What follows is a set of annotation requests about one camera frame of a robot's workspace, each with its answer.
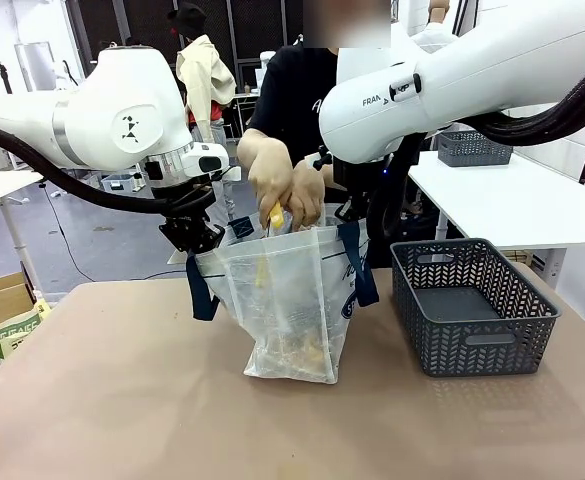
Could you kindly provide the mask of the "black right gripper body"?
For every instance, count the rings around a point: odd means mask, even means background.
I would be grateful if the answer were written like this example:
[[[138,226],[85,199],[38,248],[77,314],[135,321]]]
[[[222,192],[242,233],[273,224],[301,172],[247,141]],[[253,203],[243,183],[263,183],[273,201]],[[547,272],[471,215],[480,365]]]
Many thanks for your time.
[[[333,162],[333,182],[331,202],[345,203],[352,200],[355,208],[367,208],[369,204],[370,164],[352,164],[335,159]]]

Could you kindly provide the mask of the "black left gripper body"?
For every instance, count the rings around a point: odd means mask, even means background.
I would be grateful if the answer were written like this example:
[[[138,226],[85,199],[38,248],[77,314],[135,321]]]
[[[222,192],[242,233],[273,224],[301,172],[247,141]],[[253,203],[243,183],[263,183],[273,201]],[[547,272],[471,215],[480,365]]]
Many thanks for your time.
[[[179,252],[202,254],[219,246],[225,229],[210,220],[206,211],[190,214],[164,214],[160,232]]]

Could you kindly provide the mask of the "yellow snack packet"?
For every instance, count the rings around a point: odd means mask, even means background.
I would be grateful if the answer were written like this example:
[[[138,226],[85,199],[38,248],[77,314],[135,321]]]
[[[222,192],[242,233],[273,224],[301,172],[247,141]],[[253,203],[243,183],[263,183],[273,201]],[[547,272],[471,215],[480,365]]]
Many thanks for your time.
[[[271,264],[274,262],[278,252],[273,249],[271,241],[271,230],[277,230],[284,226],[285,219],[283,208],[279,202],[276,202],[269,213],[268,223],[263,230],[262,240],[265,240],[263,253],[259,256],[256,268],[255,286],[257,288],[266,288],[271,278]]]

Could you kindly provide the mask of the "white shopping bag navy handles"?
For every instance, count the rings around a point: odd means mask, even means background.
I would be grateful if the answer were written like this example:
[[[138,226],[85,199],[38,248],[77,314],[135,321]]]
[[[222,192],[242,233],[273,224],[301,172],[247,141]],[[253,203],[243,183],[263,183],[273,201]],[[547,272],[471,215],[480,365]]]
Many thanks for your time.
[[[253,339],[245,375],[337,382],[354,309],[379,300],[367,262],[366,222],[339,220],[335,217],[338,207],[325,206],[313,227],[294,232],[291,216],[286,214],[284,226],[271,230],[278,255],[266,288],[255,286],[257,261],[265,245],[265,228],[257,215],[228,225],[218,247],[187,261],[194,318],[210,321],[218,307],[224,307]],[[273,361],[269,355],[272,341],[287,334],[318,337],[325,352],[325,376],[291,371]]]

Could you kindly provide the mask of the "large grey plastic basket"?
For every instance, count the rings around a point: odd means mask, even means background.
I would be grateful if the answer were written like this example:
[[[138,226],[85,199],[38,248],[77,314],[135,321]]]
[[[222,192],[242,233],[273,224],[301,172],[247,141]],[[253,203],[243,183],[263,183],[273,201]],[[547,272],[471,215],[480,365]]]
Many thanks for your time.
[[[393,297],[431,377],[533,374],[561,312],[484,239],[395,243]]]

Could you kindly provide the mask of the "person's left hand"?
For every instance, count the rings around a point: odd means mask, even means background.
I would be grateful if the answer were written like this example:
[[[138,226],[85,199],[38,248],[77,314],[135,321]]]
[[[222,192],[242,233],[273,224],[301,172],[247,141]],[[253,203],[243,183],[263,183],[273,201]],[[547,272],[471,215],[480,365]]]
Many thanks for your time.
[[[306,161],[293,169],[292,183],[285,209],[292,215],[292,230],[311,227],[322,213],[325,182],[320,171]]]

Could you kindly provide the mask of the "person's right hand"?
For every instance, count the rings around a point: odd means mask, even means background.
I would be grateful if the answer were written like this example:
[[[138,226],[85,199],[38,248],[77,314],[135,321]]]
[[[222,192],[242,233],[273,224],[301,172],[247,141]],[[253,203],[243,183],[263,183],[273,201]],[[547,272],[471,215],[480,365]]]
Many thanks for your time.
[[[266,227],[275,205],[285,207],[291,194],[293,166],[287,147],[280,140],[249,128],[239,141],[237,157],[248,172],[257,198],[259,220]]]

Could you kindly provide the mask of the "white storage crate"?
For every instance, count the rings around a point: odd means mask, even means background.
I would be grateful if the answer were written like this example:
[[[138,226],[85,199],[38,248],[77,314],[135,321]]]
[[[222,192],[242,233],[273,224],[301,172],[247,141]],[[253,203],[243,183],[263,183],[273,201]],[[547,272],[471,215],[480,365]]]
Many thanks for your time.
[[[103,189],[108,193],[131,194],[145,187],[143,176],[138,173],[110,174],[101,180]]]

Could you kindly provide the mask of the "person in black shirt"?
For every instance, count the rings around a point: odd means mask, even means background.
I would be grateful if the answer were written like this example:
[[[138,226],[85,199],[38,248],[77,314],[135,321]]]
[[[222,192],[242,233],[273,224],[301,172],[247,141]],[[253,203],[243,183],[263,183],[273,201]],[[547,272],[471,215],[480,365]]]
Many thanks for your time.
[[[247,129],[283,142],[293,169],[323,144],[318,114],[336,85],[340,46],[352,31],[371,23],[380,30],[390,27],[390,0],[303,0],[302,41],[280,48],[270,60]],[[324,207],[332,203],[333,168],[316,170],[325,182]]]

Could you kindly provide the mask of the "small grey plastic basket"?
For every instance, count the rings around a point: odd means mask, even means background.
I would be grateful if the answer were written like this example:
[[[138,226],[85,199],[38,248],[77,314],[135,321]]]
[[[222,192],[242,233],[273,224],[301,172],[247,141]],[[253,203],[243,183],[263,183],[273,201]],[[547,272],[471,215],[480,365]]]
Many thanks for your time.
[[[452,168],[508,165],[512,152],[474,130],[438,134],[438,159]]]

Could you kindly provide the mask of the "mannequin in beige jacket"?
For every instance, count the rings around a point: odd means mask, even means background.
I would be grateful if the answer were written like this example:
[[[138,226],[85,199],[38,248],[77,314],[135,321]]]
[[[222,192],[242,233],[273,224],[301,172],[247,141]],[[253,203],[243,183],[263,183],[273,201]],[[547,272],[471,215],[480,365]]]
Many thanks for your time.
[[[207,16],[197,5],[180,0],[167,19],[186,42],[177,53],[176,76],[185,86],[186,123],[193,139],[225,147],[223,111],[234,98],[236,81],[205,32]]]

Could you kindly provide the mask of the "white desk with basket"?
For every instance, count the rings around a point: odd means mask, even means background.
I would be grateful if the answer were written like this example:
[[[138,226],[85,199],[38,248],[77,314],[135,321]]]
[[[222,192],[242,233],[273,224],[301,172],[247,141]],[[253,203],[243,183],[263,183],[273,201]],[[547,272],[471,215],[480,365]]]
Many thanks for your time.
[[[409,176],[439,209],[437,240],[453,224],[502,251],[545,250],[541,278],[552,288],[567,249],[585,245],[585,185],[516,154],[507,165],[449,167],[423,152]]]

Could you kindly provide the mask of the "green print carton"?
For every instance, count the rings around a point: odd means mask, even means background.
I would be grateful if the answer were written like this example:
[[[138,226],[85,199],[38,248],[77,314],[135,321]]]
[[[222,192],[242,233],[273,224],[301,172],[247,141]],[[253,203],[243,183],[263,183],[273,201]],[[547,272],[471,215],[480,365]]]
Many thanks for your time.
[[[0,323],[0,360],[5,360],[14,353],[50,312],[49,304],[41,298],[32,310]]]

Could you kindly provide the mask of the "white panel board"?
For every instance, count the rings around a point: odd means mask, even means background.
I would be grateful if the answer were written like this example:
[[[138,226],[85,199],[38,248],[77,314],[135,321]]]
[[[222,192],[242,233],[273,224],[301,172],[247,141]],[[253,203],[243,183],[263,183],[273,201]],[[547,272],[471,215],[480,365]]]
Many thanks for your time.
[[[28,92],[56,88],[54,58],[48,42],[19,43],[14,49]]]

